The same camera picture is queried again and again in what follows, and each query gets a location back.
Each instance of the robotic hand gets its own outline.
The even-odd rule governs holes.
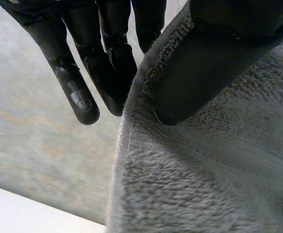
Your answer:
[[[99,109],[66,43],[66,27],[106,106],[121,115],[136,72],[126,38],[130,0],[0,0],[0,5],[40,46],[81,123],[95,123]],[[146,52],[163,28],[166,0],[132,5]],[[191,0],[190,12],[194,28],[173,52],[154,93],[155,114],[171,125],[190,118],[283,42],[283,0]]]
[[[3,9],[40,47],[82,124],[95,123],[100,113],[68,47],[66,28],[107,108],[121,116],[137,70],[126,37],[130,3],[131,0],[0,0]],[[132,5],[139,45],[145,53],[164,26],[166,0],[132,0]]]

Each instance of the white surface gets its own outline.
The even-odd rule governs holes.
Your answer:
[[[102,233],[104,229],[103,225],[0,189],[0,233]]]

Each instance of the towel fabric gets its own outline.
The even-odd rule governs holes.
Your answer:
[[[152,93],[193,27],[187,3],[134,79],[108,232],[283,233],[283,44],[189,121],[166,126],[152,111]]]

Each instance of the gray surface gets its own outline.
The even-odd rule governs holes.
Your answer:
[[[166,126],[152,110],[154,87],[192,27],[186,5],[133,81],[108,232],[283,233],[283,44],[190,120]]]
[[[167,23],[184,2],[168,1]],[[133,14],[129,26],[139,64]],[[101,110],[93,126],[77,122],[38,46],[0,8],[0,188],[104,223],[120,118],[107,111],[68,42]]]

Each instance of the gray towel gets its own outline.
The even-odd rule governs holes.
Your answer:
[[[283,233],[283,44],[189,121],[165,126],[152,93],[192,27],[186,4],[139,67],[118,136],[108,232]]]

